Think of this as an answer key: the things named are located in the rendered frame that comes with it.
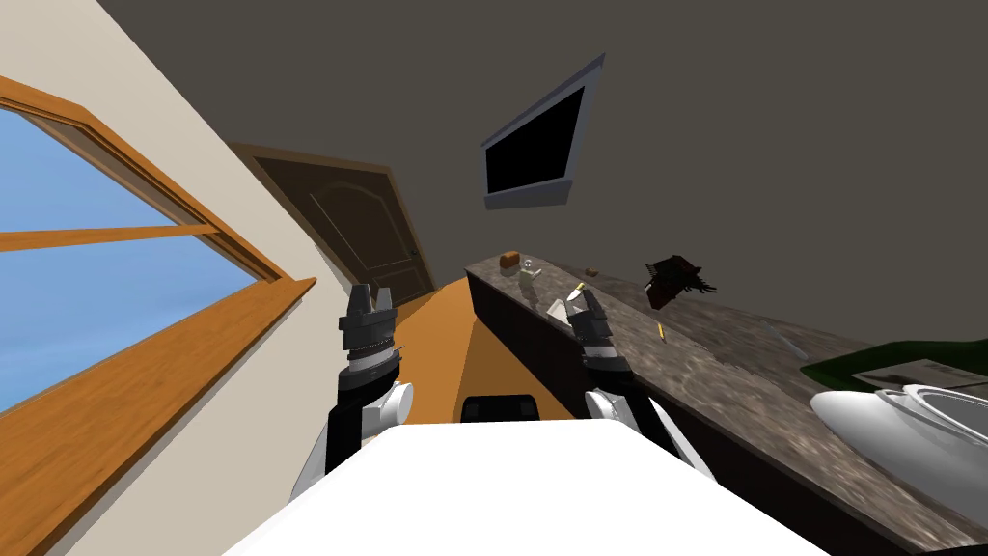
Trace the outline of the green book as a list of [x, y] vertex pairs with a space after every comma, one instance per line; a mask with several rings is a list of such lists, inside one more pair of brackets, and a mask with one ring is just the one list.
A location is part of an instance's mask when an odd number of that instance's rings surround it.
[[920, 360], [988, 376], [988, 337], [977, 341], [892, 342], [811, 363], [800, 371], [831, 390], [873, 392], [876, 388], [856, 374]]

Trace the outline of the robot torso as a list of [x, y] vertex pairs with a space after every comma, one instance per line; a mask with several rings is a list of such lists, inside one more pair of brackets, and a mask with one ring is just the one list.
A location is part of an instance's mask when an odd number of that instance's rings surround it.
[[224, 556], [828, 556], [615, 420], [402, 425]]

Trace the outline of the brown panel door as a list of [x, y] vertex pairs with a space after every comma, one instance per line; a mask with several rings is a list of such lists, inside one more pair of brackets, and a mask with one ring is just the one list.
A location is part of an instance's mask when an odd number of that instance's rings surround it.
[[231, 150], [346, 278], [395, 305], [435, 289], [385, 166], [243, 143]]

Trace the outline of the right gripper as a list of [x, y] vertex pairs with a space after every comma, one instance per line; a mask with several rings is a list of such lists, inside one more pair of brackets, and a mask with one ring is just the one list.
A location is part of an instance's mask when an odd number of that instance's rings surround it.
[[594, 291], [583, 290], [583, 297], [568, 298], [565, 313], [584, 352], [616, 352], [606, 312]]

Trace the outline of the grey framed black television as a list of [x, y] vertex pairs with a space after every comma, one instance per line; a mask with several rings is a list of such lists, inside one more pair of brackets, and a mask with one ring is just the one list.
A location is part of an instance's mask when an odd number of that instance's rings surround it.
[[596, 56], [481, 144], [487, 210], [567, 203], [605, 58]]

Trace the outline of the dark red spiky plant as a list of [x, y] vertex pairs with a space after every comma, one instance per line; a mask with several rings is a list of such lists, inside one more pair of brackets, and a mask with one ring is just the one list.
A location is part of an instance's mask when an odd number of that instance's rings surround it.
[[659, 311], [681, 292], [696, 290], [700, 293], [715, 292], [700, 277], [701, 268], [689, 263], [684, 257], [673, 255], [668, 259], [648, 264], [650, 279], [645, 285], [645, 293], [650, 307]]

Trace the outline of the grey slim pen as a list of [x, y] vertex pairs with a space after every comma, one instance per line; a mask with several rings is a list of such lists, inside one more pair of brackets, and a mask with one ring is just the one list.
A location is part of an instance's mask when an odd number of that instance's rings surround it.
[[777, 339], [779, 342], [781, 342], [783, 344], [783, 346], [786, 349], [788, 349], [791, 353], [793, 353], [799, 360], [805, 361], [805, 362], [807, 362], [809, 360], [808, 355], [804, 351], [801, 351], [794, 344], [792, 344], [790, 341], [788, 341], [786, 339], [786, 337], [784, 337], [783, 334], [781, 332], [779, 332], [775, 327], [773, 327], [770, 323], [768, 323], [767, 321], [763, 320], [762, 321], [762, 324], [768, 330], [768, 332], [775, 337], [775, 339]]

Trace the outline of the wooden framed window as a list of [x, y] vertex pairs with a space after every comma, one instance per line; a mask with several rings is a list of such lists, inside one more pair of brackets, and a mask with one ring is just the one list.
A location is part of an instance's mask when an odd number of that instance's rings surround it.
[[0, 556], [45, 556], [313, 284], [0, 76]]

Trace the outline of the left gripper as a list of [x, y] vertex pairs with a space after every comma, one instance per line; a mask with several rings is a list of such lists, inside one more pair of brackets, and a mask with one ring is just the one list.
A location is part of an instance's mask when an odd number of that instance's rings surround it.
[[370, 286], [354, 284], [349, 291], [349, 314], [339, 318], [344, 350], [369, 348], [393, 340], [397, 310], [393, 306], [392, 289], [378, 289], [374, 308], [371, 312]]

